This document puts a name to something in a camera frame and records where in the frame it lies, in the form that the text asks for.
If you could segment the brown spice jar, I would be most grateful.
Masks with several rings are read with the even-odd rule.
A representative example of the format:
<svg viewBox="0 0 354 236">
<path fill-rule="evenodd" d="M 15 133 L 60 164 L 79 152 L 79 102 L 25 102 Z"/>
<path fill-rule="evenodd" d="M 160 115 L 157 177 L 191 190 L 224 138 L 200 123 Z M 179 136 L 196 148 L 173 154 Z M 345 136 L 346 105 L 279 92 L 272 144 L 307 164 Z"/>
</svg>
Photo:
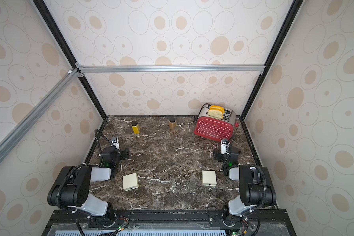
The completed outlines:
<svg viewBox="0 0 354 236">
<path fill-rule="evenodd" d="M 169 117 L 169 128 L 173 131 L 177 127 L 177 121 L 174 117 Z"/>
</svg>

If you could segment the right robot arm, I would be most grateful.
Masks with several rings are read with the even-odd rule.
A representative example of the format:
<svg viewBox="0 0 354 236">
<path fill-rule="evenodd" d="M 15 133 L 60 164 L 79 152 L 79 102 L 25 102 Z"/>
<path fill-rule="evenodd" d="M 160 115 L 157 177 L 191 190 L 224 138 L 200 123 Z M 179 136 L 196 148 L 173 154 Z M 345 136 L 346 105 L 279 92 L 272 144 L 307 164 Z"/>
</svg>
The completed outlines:
<svg viewBox="0 0 354 236">
<path fill-rule="evenodd" d="M 223 221 L 231 226 L 257 210 L 276 203 L 276 193 L 268 169 L 254 164 L 239 164 L 240 154 L 240 149 L 236 147 L 213 151 L 213 158 L 223 163 L 223 174 L 239 183 L 238 196 L 223 207 Z"/>
</svg>

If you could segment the cream square box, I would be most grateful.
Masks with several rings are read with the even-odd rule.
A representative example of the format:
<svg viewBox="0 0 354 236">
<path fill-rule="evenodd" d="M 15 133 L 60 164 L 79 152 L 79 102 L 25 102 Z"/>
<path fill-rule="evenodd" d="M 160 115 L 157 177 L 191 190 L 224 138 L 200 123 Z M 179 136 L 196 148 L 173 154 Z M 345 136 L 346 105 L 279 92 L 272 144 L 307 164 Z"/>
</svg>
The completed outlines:
<svg viewBox="0 0 354 236">
<path fill-rule="evenodd" d="M 203 186 L 216 186 L 217 185 L 216 172 L 203 170 L 202 171 L 202 185 Z"/>
</svg>

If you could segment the yellow spice jar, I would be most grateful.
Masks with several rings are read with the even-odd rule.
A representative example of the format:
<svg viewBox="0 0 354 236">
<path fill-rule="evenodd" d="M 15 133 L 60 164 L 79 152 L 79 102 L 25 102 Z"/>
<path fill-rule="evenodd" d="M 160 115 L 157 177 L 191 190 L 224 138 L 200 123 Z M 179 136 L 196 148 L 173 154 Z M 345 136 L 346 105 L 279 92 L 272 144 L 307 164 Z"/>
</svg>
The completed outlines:
<svg viewBox="0 0 354 236">
<path fill-rule="evenodd" d="M 140 134 L 141 129 L 140 129 L 139 123 L 137 121 L 132 121 L 131 126 L 132 126 L 134 134 L 137 134 L 137 135 Z"/>
</svg>

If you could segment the left aluminium rail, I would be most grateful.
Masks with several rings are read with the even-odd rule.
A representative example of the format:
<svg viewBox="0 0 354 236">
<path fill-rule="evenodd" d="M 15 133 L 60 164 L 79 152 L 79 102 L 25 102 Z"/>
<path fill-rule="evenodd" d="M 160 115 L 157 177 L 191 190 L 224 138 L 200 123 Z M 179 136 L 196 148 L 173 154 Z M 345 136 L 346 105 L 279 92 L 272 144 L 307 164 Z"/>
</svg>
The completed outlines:
<svg viewBox="0 0 354 236">
<path fill-rule="evenodd" d="M 0 142 L 0 163 L 7 157 L 30 128 L 60 96 L 64 89 L 77 77 L 77 68 L 69 71 L 44 98 L 24 117 L 24 119 Z"/>
</svg>

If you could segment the red polka dot toaster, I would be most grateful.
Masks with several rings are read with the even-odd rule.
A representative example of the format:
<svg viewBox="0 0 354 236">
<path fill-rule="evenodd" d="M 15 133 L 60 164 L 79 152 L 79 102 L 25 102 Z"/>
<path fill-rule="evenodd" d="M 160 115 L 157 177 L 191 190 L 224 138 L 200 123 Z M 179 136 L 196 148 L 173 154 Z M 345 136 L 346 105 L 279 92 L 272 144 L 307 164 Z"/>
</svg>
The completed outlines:
<svg viewBox="0 0 354 236">
<path fill-rule="evenodd" d="M 194 134 L 203 138 L 220 142 L 221 139 L 230 139 L 235 127 L 239 123 L 236 121 L 237 114 L 228 108 L 223 113 L 223 119 L 216 119 L 207 115 L 211 104 L 205 103 L 196 119 Z"/>
</svg>

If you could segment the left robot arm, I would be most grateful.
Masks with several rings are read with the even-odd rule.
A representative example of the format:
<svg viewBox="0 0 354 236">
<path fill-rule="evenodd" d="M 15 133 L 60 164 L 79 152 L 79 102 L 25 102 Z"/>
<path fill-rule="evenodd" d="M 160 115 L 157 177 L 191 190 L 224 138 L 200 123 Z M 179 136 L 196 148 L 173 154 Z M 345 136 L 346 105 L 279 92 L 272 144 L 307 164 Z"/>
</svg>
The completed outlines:
<svg viewBox="0 0 354 236">
<path fill-rule="evenodd" d="M 89 217 L 104 216 L 115 220 L 117 215 L 112 204 L 95 197 L 89 189 L 93 182 L 113 179 L 119 171 L 120 162 L 129 158 L 129 149 L 120 149 L 118 138 L 108 139 L 98 129 L 94 135 L 99 164 L 63 167 L 47 195 L 47 202 L 72 213 L 81 212 Z"/>
</svg>

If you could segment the aluminium rail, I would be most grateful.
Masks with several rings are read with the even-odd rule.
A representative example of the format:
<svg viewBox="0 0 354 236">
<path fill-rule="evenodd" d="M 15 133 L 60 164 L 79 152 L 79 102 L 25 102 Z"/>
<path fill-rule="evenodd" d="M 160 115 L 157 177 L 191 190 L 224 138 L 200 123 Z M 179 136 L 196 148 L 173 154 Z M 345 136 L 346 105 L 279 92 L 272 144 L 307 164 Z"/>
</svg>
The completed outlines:
<svg viewBox="0 0 354 236">
<path fill-rule="evenodd" d="M 263 71 L 264 65 L 144 65 L 144 66 L 80 66 L 82 73 L 151 73 L 151 72 L 224 72 Z"/>
<path fill-rule="evenodd" d="M 24 117 L 24 119 L 0 142 L 0 163 L 7 157 L 30 128 L 60 96 L 64 89 L 77 77 L 77 68 L 69 71 L 44 98 Z"/>
</svg>

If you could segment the cream drawer jewelry box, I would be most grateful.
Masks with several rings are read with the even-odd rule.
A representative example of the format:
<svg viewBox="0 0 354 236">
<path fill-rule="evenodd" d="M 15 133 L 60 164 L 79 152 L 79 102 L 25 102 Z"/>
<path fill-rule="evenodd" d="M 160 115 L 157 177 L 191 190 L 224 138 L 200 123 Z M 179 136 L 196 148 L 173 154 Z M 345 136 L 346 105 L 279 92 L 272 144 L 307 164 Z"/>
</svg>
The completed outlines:
<svg viewBox="0 0 354 236">
<path fill-rule="evenodd" d="M 138 175 L 136 173 L 123 176 L 124 191 L 130 191 L 133 189 L 137 189 L 138 187 L 139 187 L 139 180 L 138 180 Z"/>
</svg>

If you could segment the yellow toast slice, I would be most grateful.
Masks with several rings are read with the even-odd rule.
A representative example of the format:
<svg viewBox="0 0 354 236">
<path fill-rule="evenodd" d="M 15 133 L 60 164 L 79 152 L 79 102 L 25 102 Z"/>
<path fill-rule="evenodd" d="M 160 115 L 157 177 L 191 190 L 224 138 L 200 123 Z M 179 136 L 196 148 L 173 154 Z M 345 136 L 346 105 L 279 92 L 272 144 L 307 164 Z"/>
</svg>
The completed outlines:
<svg viewBox="0 0 354 236">
<path fill-rule="evenodd" d="M 210 110 L 220 111 L 221 113 L 225 113 L 225 109 L 223 107 L 220 107 L 220 106 L 211 105 L 209 109 Z"/>
</svg>

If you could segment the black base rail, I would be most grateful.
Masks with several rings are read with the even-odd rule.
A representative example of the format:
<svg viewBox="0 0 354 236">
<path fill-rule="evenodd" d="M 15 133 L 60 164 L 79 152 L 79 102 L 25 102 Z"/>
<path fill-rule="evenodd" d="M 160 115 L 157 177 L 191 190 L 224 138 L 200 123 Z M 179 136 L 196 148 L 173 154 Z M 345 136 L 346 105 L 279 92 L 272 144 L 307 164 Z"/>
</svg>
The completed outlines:
<svg viewBox="0 0 354 236">
<path fill-rule="evenodd" d="M 114 210 L 109 216 L 87 216 L 56 210 L 44 236 L 294 236 L 283 209 L 261 209 L 245 217 L 225 210 Z"/>
</svg>

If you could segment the back aluminium rail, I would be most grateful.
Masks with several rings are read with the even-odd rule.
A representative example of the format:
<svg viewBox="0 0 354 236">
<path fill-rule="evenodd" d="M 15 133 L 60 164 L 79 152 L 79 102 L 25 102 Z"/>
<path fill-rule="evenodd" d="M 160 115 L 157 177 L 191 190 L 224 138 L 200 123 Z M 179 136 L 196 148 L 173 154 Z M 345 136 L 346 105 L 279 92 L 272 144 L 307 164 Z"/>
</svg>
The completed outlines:
<svg viewBox="0 0 354 236">
<path fill-rule="evenodd" d="M 80 66 L 82 73 L 151 73 L 151 72 L 224 72 L 263 71 L 264 65 L 144 65 L 144 66 Z"/>
</svg>

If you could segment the pale toast slice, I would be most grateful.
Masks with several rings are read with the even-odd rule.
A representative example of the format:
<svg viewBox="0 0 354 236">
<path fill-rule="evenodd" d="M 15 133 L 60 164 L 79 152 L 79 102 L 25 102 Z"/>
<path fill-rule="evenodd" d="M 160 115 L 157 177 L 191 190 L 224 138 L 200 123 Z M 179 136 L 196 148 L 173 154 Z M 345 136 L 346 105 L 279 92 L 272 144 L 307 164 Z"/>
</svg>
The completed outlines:
<svg viewBox="0 0 354 236">
<path fill-rule="evenodd" d="M 211 109 L 207 112 L 207 115 L 216 119 L 223 119 L 223 112 L 216 109 Z"/>
</svg>

